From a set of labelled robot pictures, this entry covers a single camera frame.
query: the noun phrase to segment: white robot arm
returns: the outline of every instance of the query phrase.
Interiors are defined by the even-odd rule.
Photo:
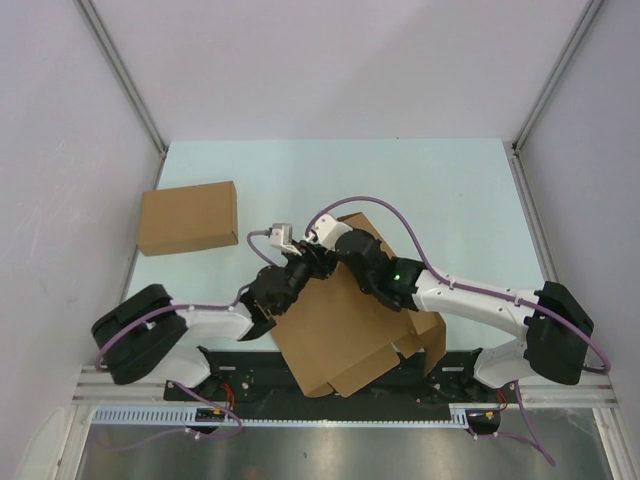
[[[580,379],[584,339],[536,308],[562,315],[590,337],[593,323],[560,284],[516,290],[454,278],[425,262],[389,258],[370,233],[328,214],[317,219],[303,241],[292,239],[289,224],[274,224],[269,238],[287,265],[263,268],[228,306],[174,304],[161,285],[151,285],[101,318],[92,333],[115,383],[171,379],[190,388],[199,385],[211,369],[204,353],[191,346],[194,339],[258,338],[275,325],[273,317],[297,300],[310,278],[329,277],[338,262],[350,269],[363,293],[392,310],[450,313],[513,335],[504,345],[477,351],[474,378],[483,385],[496,389],[535,374],[567,385]]]
[[[540,291],[500,288],[433,272],[422,262],[388,259],[372,235],[354,231],[329,214],[318,218],[307,240],[336,252],[363,291],[372,293],[389,308],[450,313],[513,335],[514,340],[480,352],[474,366],[474,376],[479,382],[500,388],[507,382],[536,374],[564,384],[579,381],[587,345],[528,306],[544,302],[559,309],[590,337],[593,323],[562,285],[547,282]]]

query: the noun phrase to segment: purple cable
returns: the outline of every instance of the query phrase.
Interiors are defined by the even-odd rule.
[[[138,328],[143,323],[148,322],[149,320],[157,317],[158,315],[162,315],[163,313],[175,312],[176,310],[188,310],[191,307],[193,307],[195,310],[208,310],[208,311],[224,311],[224,310],[227,310],[228,308],[235,307],[238,304],[238,302],[240,301],[240,296],[242,295],[242,292],[244,290],[246,290],[247,288],[249,288],[249,284],[241,286],[238,289],[238,294],[236,295],[236,298],[228,305],[203,305],[203,304],[183,303],[183,304],[179,304],[179,305],[167,305],[166,307],[160,307],[160,308],[158,308],[156,310],[153,310],[152,312],[149,312],[149,313],[143,315],[142,317],[134,320],[129,325],[127,325],[122,330],[120,330],[118,333],[116,333],[113,337],[111,337],[107,341],[107,343],[105,343],[102,346],[102,348],[100,348],[100,351],[98,352],[98,355],[96,356],[96,362],[95,362],[96,370],[106,370],[102,366],[102,360],[103,360],[104,356],[106,355],[106,353],[109,350],[111,350],[111,348],[117,342],[119,342],[125,335],[127,335],[132,330],[135,330],[136,328]]]
[[[527,437],[520,435],[519,433],[509,433],[509,432],[497,432],[497,434],[486,434],[486,435],[478,435],[476,432],[473,431],[473,428],[471,428],[471,426],[469,426],[469,433],[471,435],[473,435],[473,438],[485,438],[485,439],[492,439],[492,438],[512,438],[514,440],[518,440],[520,442],[524,442],[528,445],[531,445],[533,448],[535,448],[536,450],[538,450],[542,455],[544,455],[544,458],[547,460],[547,462],[549,462],[549,465],[551,465],[552,467],[556,466],[556,461],[553,459],[553,457],[551,456],[551,454],[549,452],[547,452],[545,450],[545,448],[542,446],[542,442],[540,441],[540,437],[538,437],[538,434],[536,433],[535,429],[533,428],[533,424],[531,423],[531,419],[529,418],[529,415],[527,414],[527,411],[524,408],[524,404],[522,403],[522,395],[520,394],[520,384],[518,383],[518,381],[516,380],[514,382],[515,384],[515,391],[516,391],[516,399],[518,400],[518,408],[520,409],[520,413],[522,414],[522,418],[524,419],[524,423],[527,425],[527,428],[529,429],[529,432],[531,432],[531,436],[533,437],[533,440],[528,439]]]
[[[313,224],[322,215],[324,215],[325,213],[328,213],[329,211],[333,210],[334,208],[340,205],[344,205],[345,203],[351,203],[351,202],[373,202],[373,203],[377,203],[378,205],[382,205],[383,207],[390,210],[396,217],[398,217],[398,220],[402,222],[402,225],[404,225],[404,228],[409,233],[409,236],[411,237],[411,240],[413,241],[413,244],[415,245],[416,250],[418,251],[418,255],[420,256],[420,259],[422,260],[422,263],[424,263],[424,266],[426,267],[426,269],[429,270],[431,275],[433,275],[439,282],[442,282],[444,285],[447,285],[447,286],[451,285],[451,280],[449,280],[445,276],[440,275],[440,273],[433,267],[433,265],[431,265],[431,263],[427,259],[427,256],[424,253],[424,250],[422,249],[422,246],[420,245],[420,241],[418,240],[418,237],[413,231],[413,228],[411,228],[411,225],[409,225],[409,222],[407,221],[407,219],[393,205],[385,202],[384,200],[380,200],[379,198],[367,197],[367,196],[355,196],[355,197],[348,197],[348,198],[343,198],[342,200],[338,200],[337,202],[334,202],[328,207],[320,210],[309,222],[309,225],[307,225],[307,228],[305,229],[305,233],[309,234]],[[466,290],[468,292],[479,293],[481,295],[488,295],[490,297],[499,298],[502,300],[506,300],[508,302],[525,305],[529,308],[533,308],[534,310],[539,311],[544,315],[548,315],[549,317],[553,318],[557,322],[560,322],[562,326],[566,327],[571,332],[576,334],[580,338],[580,340],[582,340],[589,347],[591,347],[591,349],[596,353],[596,355],[598,355],[598,357],[602,361],[603,366],[601,368],[584,367],[584,370],[592,373],[602,373],[602,374],[609,373],[609,371],[611,370],[611,362],[609,361],[609,358],[606,356],[606,354],[600,349],[600,347],[598,347],[593,342],[593,340],[591,340],[591,338],[589,338],[582,331],[580,331],[575,325],[573,325],[571,322],[569,322],[566,318],[562,317],[561,315],[558,315],[556,312],[549,310],[548,308],[545,308],[543,306],[540,306],[537,303],[533,303],[524,299],[518,299],[515,295],[509,295],[506,293],[496,292],[486,288],[476,287],[473,285],[467,285],[464,283],[457,283],[457,282],[455,283],[455,287],[461,290]]]
[[[235,430],[229,432],[229,433],[222,433],[222,434],[217,434],[217,435],[215,433],[197,432],[197,431],[191,430],[189,427],[172,428],[172,429],[165,430],[163,432],[157,433],[155,435],[152,435],[152,436],[150,436],[148,438],[145,438],[144,440],[141,440],[139,442],[133,443],[131,445],[125,445],[124,447],[111,447],[109,445],[105,445],[104,443],[102,443],[97,438],[95,439],[95,442],[98,445],[100,445],[100,447],[104,448],[105,450],[109,450],[111,452],[125,452],[127,450],[133,450],[133,449],[136,449],[138,447],[142,447],[143,445],[151,443],[151,442],[157,440],[158,438],[165,437],[167,435],[173,435],[175,433],[191,433],[196,438],[203,437],[203,438],[209,438],[209,439],[216,439],[216,438],[224,439],[224,438],[235,437],[244,428],[243,425],[242,425],[242,420],[240,420],[240,418],[233,412],[233,410],[228,409],[226,407],[223,407],[222,405],[218,405],[217,403],[211,402],[210,400],[207,400],[204,397],[201,397],[200,395],[195,393],[193,390],[191,390],[190,388],[185,387],[181,383],[173,382],[173,384],[176,387],[180,388],[187,395],[190,395],[191,397],[193,397],[194,399],[198,400],[199,402],[202,402],[202,403],[204,403],[206,405],[209,405],[209,406],[211,406],[213,408],[216,408],[216,409],[226,413],[230,418],[232,418],[238,424],[237,428]]]
[[[254,245],[253,240],[252,240],[253,237],[268,237],[268,236],[269,236],[269,230],[255,230],[255,231],[249,232],[247,234],[247,243],[249,244],[249,247],[251,248],[251,250],[254,251],[254,253],[256,255],[258,255],[261,259],[263,259],[269,265],[274,265],[275,266],[275,262],[273,260],[271,260],[269,257],[267,257],[260,250],[258,250],[258,247],[256,247]]]

